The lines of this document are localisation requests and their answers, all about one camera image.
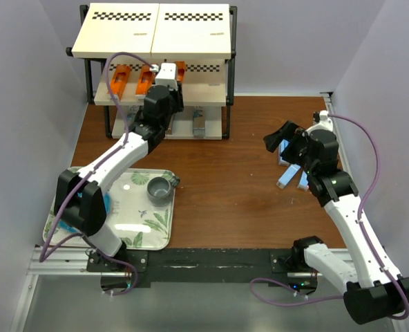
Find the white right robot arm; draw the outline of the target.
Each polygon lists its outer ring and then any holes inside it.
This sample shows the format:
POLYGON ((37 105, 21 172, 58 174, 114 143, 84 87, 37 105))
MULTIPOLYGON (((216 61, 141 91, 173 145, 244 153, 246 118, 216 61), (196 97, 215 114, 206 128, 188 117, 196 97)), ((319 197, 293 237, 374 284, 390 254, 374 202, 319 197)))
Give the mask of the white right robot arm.
POLYGON ((296 240, 291 263, 301 272, 320 272, 340 292, 357 324, 381 318, 403 320, 409 315, 409 277, 393 264, 362 212, 362 200, 352 177, 339 168, 339 143, 330 124, 304 129, 287 121, 263 138, 274 152, 307 174, 309 190, 338 229, 353 264, 339 259, 318 237, 296 240))

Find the orange toothpaste box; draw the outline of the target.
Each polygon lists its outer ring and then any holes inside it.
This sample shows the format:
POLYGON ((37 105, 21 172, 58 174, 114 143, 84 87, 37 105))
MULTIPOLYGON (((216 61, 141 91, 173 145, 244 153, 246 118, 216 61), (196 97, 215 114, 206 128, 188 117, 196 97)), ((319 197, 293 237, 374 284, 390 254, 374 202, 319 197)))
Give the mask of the orange toothpaste box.
POLYGON ((110 80, 110 88, 113 95, 121 100, 124 90, 131 75, 131 65, 119 64, 115 67, 114 74, 110 80))
POLYGON ((153 85, 154 73, 151 71, 151 67, 144 65, 140 71, 140 76, 137 80, 137 86, 135 90, 135 96, 138 100, 143 100, 147 95, 148 90, 153 85))
POLYGON ((177 81, 182 83, 187 71, 187 65, 183 61, 176 61, 175 64, 177 66, 177 81))

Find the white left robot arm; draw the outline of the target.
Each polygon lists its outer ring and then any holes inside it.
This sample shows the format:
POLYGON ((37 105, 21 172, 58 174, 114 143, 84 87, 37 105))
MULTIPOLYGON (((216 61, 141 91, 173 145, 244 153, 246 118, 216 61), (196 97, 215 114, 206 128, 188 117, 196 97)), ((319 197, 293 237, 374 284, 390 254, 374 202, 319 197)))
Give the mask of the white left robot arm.
POLYGON ((63 221, 85 237, 109 270, 123 269, 129 262, 126 244, 106 224, 104 194, 131 165, 164 140, 173 114, 183 109, 181 87, 153 85, 133 123, 109 150, 78 172, 67 169, 59 175, 55 220, 48 235, 53 236, 58 222, 63 221))

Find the metallic blue toothpaste box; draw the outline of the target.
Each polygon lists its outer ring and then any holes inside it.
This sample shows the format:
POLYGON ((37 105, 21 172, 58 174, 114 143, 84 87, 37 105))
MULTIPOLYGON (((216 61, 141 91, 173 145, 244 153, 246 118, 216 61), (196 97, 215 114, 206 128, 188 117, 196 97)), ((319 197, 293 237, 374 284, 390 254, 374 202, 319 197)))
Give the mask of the metallic blue toothpaste box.
POLYGON ((204 138, 206 131, 206 117, 202 108, 196 107, 193 110, 193 136, 204 138))

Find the silver blue toothpaste box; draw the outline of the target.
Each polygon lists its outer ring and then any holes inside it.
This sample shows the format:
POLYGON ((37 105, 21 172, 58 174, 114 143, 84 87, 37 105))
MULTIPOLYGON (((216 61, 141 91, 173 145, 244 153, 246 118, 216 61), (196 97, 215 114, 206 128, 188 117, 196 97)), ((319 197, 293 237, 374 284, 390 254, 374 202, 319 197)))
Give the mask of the silver blue toothpaste box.
POLYGON ((129 107, 128 113, 126 115, 126 119, 128 122, 133 122, 137 112, 140 110, 139 105, 133 105, 129 107))

